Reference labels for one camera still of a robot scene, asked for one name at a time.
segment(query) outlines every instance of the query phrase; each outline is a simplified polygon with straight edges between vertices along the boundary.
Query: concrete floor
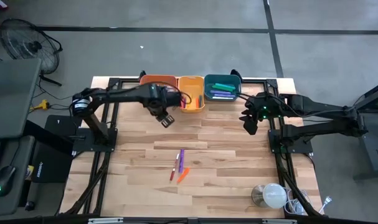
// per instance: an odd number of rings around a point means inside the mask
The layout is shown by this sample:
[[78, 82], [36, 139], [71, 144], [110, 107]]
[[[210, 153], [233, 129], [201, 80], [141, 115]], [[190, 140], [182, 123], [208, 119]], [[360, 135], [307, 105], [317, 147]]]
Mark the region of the concrete floor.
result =
[[[40, 25], [107, 27], [267, 28], [262, 0], [25, 0], [6, 1], [0, 17]], [[377, 0], [269, 0], [276, 29], [378, 30]], [[64, 47], [58, 70], [44, 83], [65, 97], [89, 86], [92, 76], [206, 75], [236, 68], [245, 77], [276, 77], [268, 34], [47, 32]], [[295, 79], [298, 93], [336, 105], [352, 105], [378, 84], [378, 35], [277, 35], [284, 77]], [[0, 45], [0, 57], [9, 58]], [[68, 105], [70, 100], [51, 103]], [[39, 103], [42, 98], [34, 100]], [[49, 114], [29, 119], [43, 125]], [[322, 200], [333, 198], [330, 217], [378, 222], [378, 180], [354, 182], [369, 169], [355, 138], [338, 134], [312, 140]], [[49, 186], [39, 186], [44, 190]], [[53, 215], [62, 186], [45, 199], [43, 209], [27, 216]]]

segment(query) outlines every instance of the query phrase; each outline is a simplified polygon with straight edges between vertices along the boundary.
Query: plastic bin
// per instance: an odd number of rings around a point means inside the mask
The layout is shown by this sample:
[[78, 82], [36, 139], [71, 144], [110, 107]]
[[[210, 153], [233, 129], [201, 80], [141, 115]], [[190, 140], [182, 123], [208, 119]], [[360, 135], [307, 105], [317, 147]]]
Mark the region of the plastic bin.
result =
[[164, 82], [177, 87], [177, 79], [173, 75], [145, 75], [140, 79], [140, 85], [150, 82]]
[[237, 99], [237, 96], [231, 100], [212, 99], [213, 94], [210, 91], [216, 90], [216, 89], [213, 89], [212, 87], [213, 85], [215, 85], [215, 83], [220, 83], [224, 85], [233, 85], [234, 87], [236, 87], [232, 95], [234, 95], [234, 92], [236, 93], [241, 92], [241, 80], [240, 80], [240, 77], [236, 75], [206, 75], [206, 77], [204, 78], [204, 86], [205, 86], [204, 95], [206, 96], [206, 99], [209, 101], [235, 101]]
[[[204, 101], [204, 79], [202, 77], [181, 77], [178, 81], [178, 88], [184, 93], [187, 93], [192, 101], [190, 104], [186, 104], [185, 108], [181, 108], [184, 113], [200, 113], [206, 106]], [[202, 96], [201, 107], [197, 107], [197, 98]]]

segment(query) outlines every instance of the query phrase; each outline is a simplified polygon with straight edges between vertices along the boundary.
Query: wooden tabletop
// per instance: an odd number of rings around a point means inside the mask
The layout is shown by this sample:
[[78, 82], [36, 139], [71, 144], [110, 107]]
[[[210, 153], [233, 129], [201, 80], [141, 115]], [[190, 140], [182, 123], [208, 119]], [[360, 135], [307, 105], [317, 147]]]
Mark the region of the wooden tabletop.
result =
[[[92, 88], [106, 88], [109, 78], [94, 77]], [[277, 81], [280, 93], [296, 93], [293, 79]], [[263, 91], [261, 85], [242, 85], [244, 93], [256, 95], [259, 91]], [[256, 185], [278, 183], [267, 138], [268, 121], [258, 123], [256, 135], [251, 136], [239, 120], [244, 100], [205, 104], [205, 110], [197, 114], [168, 110], [175, 118], [169, 128], [139, 103], [120, 104], [117, 146], [111, 155], [102, 216], [283, 217], [282, 209], [259, 208], [250, 196]], [[96, 111], [99, 119], [102, 112], [102, 107]], [[285, 121], [303, 125], [301, 118]], [[185, 149], [184, 165], [191, 171], [177, 184], [179, 175], [172, 182], [169, 176], [180, 149]], [[85, 190], [92, 159], [93, 153], [85, 152], [73, 161], [60, 212], [68, 210]], [[312, 163], [304, 155], [294, 154], [293, 164], [298, 187], [307, 191], [318, 210], [321, 199]]]

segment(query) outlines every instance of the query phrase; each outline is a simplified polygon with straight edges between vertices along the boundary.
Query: purple pen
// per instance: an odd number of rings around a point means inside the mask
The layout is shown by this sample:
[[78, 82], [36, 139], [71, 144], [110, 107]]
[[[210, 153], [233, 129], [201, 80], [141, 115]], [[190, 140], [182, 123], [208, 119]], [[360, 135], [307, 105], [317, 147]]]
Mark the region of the purple pen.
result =
[[222, 95], [230, 95], [232, 94], [231, 92], [227, 92], [227, 91], [217, 91], [217, 90], [211, 90], [210, 91], [212, 94], [222, 94]]
[[183, 172], [183, 158], [184, 158], [184, 149], [181, 149], [181, 161], [179, 163], [179, 173]]
[[220, 96], [220, 97], [233, 97], [235, 98], [235, 95], [223, 95], [223, 94], [214, 94], [214, 96]]

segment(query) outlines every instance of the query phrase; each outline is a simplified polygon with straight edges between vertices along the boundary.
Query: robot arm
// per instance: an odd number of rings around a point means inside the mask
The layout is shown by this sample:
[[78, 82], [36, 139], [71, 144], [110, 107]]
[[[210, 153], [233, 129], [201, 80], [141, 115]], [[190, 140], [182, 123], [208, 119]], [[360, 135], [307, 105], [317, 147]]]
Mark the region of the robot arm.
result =
[[180, 106], [182, 94], [171, 91], [168, 87], [155, 83], [145, 84], [127, 90], [109, 90], [86, 88], [72, 97], [72, 114], [82, 118], [93, 133], [95, 143], [105, 144], [108, 141], [108, 128], [101, 123], [94, 112], [104, 103], [139, 102], [151, 115], [167, 128], [174, 119], [166, 111], [167, 107]]
[[331, 119], [321, 124], [296, 127], [285, 124], [281, 127], [281, 140], [295, 141], [300, 137], [310, 137], [320, 134], [341, 133], [346, 136], [359, 137], [367, 133], [363, 117], [358, 111], [347, 106], [334, 106], [317, 103], [306, 96], [296, 94], [281, 94], [279, 97], [269, 93], [258, 93], [251, 96], [245, 103], [247, 110], [240, 120], [249, 134], [257, 132], [258, 121], [280, 117], [319, 116]]

